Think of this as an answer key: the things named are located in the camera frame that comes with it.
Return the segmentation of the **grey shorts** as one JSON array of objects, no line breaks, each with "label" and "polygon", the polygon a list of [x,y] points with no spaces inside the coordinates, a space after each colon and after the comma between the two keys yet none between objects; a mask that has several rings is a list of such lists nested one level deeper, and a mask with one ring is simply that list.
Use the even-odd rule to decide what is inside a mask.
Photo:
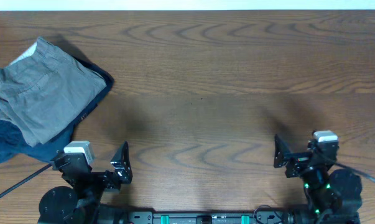
[{"label": "grey shorts", "polygon": [[0,68],[0,117],[16,125],[28,145],[45,144],[105,87],[100,74],[39,37]]}]

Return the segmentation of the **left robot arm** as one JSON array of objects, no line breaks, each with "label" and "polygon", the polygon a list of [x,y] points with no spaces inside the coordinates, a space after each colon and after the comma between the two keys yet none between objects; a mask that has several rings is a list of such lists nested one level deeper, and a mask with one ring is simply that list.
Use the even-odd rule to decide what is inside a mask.
[{"label": "left robot arm", "polygon": [[39,223],[129,223],[124,209],[101,203],[104,192],[119,192],[132,182],[128,143],[111,159],[113,171],[93,172],[94,159],[89,141],[72,141],[50,161],[69,186],[55,187],[41,198]]}]

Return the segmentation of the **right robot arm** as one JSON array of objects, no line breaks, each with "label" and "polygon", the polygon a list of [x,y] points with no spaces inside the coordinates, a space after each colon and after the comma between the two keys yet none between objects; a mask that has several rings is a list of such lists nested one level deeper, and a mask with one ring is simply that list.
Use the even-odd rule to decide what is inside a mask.
[{"label": "right robot arm", "polygon": [[292,152],[280,136],[274,136],[274,167],[285,167],[287,178],[303,181],[306,208],[294,208],[282,215],[282,223],[359,223],[362,181],[348,168],[328,172],[336,165],[338,136],[332,131],[315,131],[305,152]]}]

